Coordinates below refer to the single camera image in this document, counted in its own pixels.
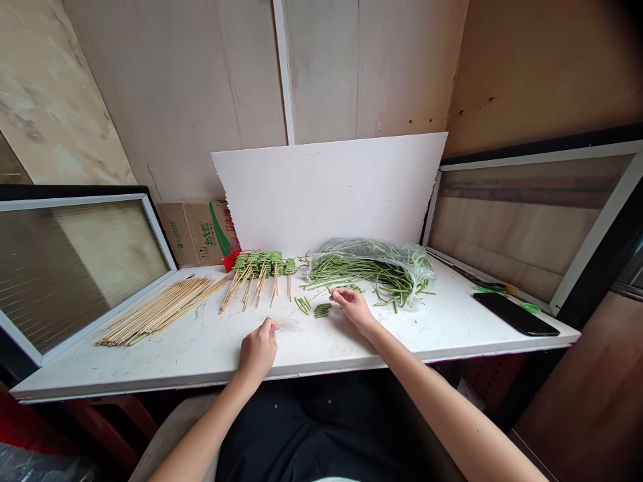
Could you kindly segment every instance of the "white frame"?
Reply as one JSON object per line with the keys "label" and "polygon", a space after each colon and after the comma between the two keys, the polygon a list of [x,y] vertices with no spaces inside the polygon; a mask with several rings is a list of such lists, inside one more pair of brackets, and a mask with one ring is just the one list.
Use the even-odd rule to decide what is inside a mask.
{"label": "white frame", "polygon": [[161,252],[165,262],[167,263],[168,272],[161,275],[159,278],[155,279],[149,283],[146,287],[134,293],[129,298],[120,302],[117,306],[113,307],[111,310],[103,313],[100,317],[96,318],[94,321],[89,323],[86,327],[83,327],[81,330],[77,331],[69,338],[63,340],[61,343],[57,344],[55,347],[51,348],[47,353],[40,353],[35,346],[27,339],[27,337],[16,327],[13,322],[0,310],[0,327],[10,336],[10,338],[22,348],[22,350],[27,354],[27,356],[39,367],[49,363],[55,357],[60,355],[65,350],[69,349],[77,341],[85,338],[88,334],[92,333],[96,328],[100,327],[103,323],[118,315],[121,311],[130,307],[133,303],[138,301],[140,298],[144,297],[147,293],[153,290],[156,286],[162,283],[165,279],[173,275],[178,267],[174,262],[174,258],[170,251],[170,248],[165,241],[165,236],[163,235],[163,230],[159,223],[159,220],[154,212],[154,207],[149,200],[149,196],[145,193],[136,193],[136,194],[115,194],[115,195],[101,195],[101,196],[79,196],[79,197],[58,197],[58,198],[47,198],[47,199],[21,199],[16,201],[5,201],[0,203],[0,212],[7,211],[20,211],[28,209],[42,209],[42,208],[58,208],[61,206],[83,206],[85,204],[98,204],[104,202],[118,202],[118,201],[131,201],[134,199],[141,200],[143,210],[147,216],[147,220],[152,228],[154,236],[156,237]]}
{"label": "white frame", "polygon": [[290,69],[288,66],[288,38],[286,21],[281,0],[273,0],[275,12],[275,33],[277,34],[277,57],[279,73],[281,74],[281,96],[283,97],[283,114],[286,119],[286,144],[295,142],[295,120],[293,115],[293,99],[290,89]]}
{"label": "white frame", "polygon": [[478,161],[472,163],[452,164],[440,166],[438,176],[435,178],[433,186],[433,193],[431,194],[431,203],[429,204],[429,212],[427,214],[427,221],[425,225],[425,232],[422,239],[422,245],[426,247],[427,251],[443,258],[446,261],[460,266],[468,271],[471,271],[483,279],[493,281],[495,283],[503,283],[504,281],[498,280],[489,274],[478,271],[463,262],[454,259],[444,253],[429,247],[431,239],[431,228],[433,227],[433,219],[435,217],[435,210],[437,205],[437,194],[439,193],[441,183],[441,172],[446,171],[463,171],[468,169],[482,169],[485,167],[501,167],[509,165],[522,165],[522,164],[537,164],[546,162],[570,161],[572,159],[592,159],[596,157],[606,157],[614,155],[627,155],[635,154],[634,158],[630,161],[629,166],[623,172],[617,185],[614,187],[612,194],[608,198],[605,206],[598,215],[598,218],[591,227],[591,230],[585,237],[583,244],[579,248],[576,256],[572,260],[565,276],[561,280],[560,285],[556,289],[551,302],[548,304],[544,301],[538,300],[520,290],[515,292],[516,297],[540,306],[546,312],[553,316],[558,315],[563,303],[571,293],[574,285],[578,281],[581,273],[587,266],[596,248],[602,241],[605,233],[609,230],[614,222],[616,216],[620,213],[623,205],[632,194],[638,182],[643,178],[643,141],[628,141],[618,144],[608,144],[595,147],[582,147],[580,149],[568,149],[566,151],[555,151],[552,153],[533,154],[519,157],[505,157],[503,159],[491,159],[488,161]]}

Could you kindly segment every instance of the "black phone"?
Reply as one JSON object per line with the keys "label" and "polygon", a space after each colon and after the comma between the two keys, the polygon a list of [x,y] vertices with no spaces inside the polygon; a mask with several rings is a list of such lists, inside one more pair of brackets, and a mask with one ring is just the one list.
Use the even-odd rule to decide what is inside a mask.
{"label": "black phone", "polygon": [[474,298],[525,335],[558,336],[561,334],[553,326],[498,293],[476,293]]}

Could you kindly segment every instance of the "foam board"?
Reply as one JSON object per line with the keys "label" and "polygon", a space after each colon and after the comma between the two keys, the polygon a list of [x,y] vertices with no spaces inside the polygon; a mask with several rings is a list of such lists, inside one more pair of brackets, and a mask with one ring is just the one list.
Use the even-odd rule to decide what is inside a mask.
{"label": "foam board", "polygon": [[243,249],[419,242],[447,133],[212,153]]}

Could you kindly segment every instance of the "white table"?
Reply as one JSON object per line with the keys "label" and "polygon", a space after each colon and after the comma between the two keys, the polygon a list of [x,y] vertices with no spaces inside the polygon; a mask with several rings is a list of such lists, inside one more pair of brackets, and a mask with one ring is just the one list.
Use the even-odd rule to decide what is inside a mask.
{"label": "white table", "polygon": [[[416,311],[377,302],[372,283],[359,283],[374,316],[426,363],[501,353],[520,353],[566,347],[580,333],[554,318],[538,316],[556,327],[557,337],[525,336],[472,298],[473,285],[433,258],[437,283],[435,295],[424,295]],[[318,291],[299,288],[303,278],[293,277],[293,296],[311,299]],[[221,266],[184,268],[162,286],[191,274],[218,280]],[[381,358],[336,306],[329,317],[315,319],[288,301],[286,278],[279,280],[280,296],[269,307],[272,278],[266,282],[261,305],[241,312],[242,294],[219,314],[225,289],[176,321],[159,335],[125,347],[95,346],[102,331],[80,340],[70,349],[14,387],[11,393],[26,403],[116,395],[172,388],[195,388],[227,383],[238,363],[241,340],[266,316],[281,321],[279,350],[269,378],[290,378],[348,370],[381,368]],[[312,302],[327,303],[328,292]]]}

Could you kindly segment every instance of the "black pants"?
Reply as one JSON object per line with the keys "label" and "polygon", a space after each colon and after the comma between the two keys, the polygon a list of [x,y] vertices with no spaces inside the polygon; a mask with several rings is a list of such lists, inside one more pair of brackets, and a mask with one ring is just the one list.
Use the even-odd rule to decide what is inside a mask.
{"label": "black pants", "polygon": [[427,480],[388,370],[264,382],[221,446],[217,482]]}

